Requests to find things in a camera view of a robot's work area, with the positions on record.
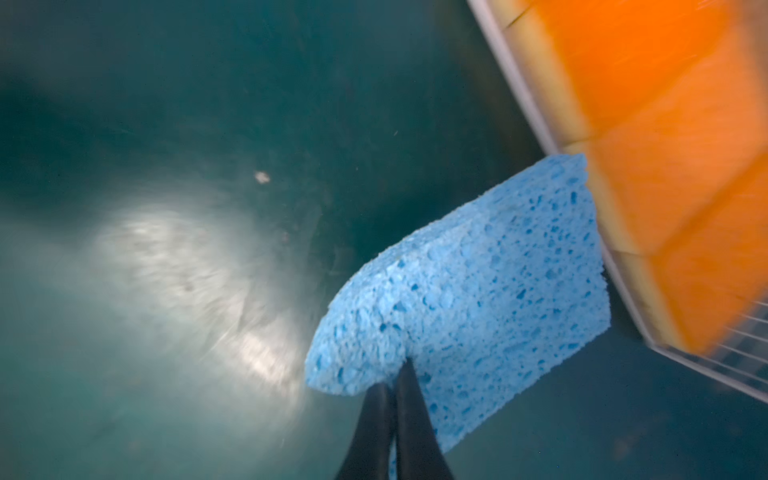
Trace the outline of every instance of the blue sponge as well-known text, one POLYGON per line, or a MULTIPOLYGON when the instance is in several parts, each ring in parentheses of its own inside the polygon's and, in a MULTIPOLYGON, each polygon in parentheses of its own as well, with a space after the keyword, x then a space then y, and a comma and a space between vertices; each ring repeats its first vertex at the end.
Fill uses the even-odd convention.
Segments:
POLYGON ((339 291, 306 381, 356 395, 413 358, 447 452, 608 328, 586 159, 547 157, 417 230, 339 291))

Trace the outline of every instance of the green surface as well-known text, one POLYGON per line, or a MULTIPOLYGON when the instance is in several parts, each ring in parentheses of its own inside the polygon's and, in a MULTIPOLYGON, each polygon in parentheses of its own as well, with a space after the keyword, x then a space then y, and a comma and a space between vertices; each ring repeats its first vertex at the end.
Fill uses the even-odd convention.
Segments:
MULTIPOLYGON (((541 157, 466 5, 6 6, 0 478, 331 478, 360 399, 303 385, 328 301, 541 157)), ((457 478, 764 478, 766 407, 614 304, 457 478)))

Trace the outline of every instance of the sponge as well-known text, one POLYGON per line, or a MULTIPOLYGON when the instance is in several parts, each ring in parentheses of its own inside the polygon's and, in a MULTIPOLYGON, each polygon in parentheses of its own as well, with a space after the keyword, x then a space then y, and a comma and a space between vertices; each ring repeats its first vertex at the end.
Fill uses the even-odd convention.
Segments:
POLYGON ((608 328, 582 155, 547 157, 368 262, 306 358, 314 389, 356 395, 413 359, 443 452, 608 328))

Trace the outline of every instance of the sponge edge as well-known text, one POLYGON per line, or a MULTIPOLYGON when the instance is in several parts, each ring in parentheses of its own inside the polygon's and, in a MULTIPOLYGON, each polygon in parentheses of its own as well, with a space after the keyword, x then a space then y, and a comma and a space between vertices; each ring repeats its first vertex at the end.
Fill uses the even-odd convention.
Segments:
POLYGON ((320 322, 307 384, 356 395, 409 356, 447 452, 604 332, 585 167, 583 155, 547 157, 368 262, 320 322))

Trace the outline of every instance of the white wire rack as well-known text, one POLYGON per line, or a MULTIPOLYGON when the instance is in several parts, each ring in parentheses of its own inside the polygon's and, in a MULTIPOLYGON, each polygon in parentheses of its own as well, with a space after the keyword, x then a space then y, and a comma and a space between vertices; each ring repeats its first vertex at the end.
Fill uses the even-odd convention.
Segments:
MULTIPOLYGON (((560 153, 558 142, 507 46, 488 0, 468 0, 468 3, 541 149, 547 155, 560 153)), ((601 243, 601 248, 606 269, 650 348, 724 385, 768 403, 768 296, 756 301, 754 308, 742 315, 742 322, 730 329, 730 336, 710 355, 691 355, 664 346, 656 340, 650 321, 638 307, 639 299, 635 298, 627 286, 613 254, 604 243, 601 243)))

